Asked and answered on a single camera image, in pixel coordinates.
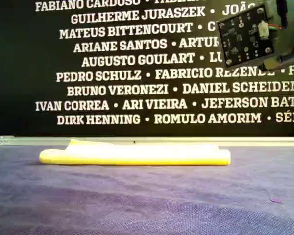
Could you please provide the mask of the yellow lattice right gripper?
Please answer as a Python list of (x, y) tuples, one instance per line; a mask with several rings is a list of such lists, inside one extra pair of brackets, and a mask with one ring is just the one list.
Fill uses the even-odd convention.
[(265, 49), (259, 68), (262, 71), (284, 69), (294, 64), (294, 0), (261, 0), (257, 11), (266, 19), (258, 24), (262, 41), (272, 40), (273, 48)]

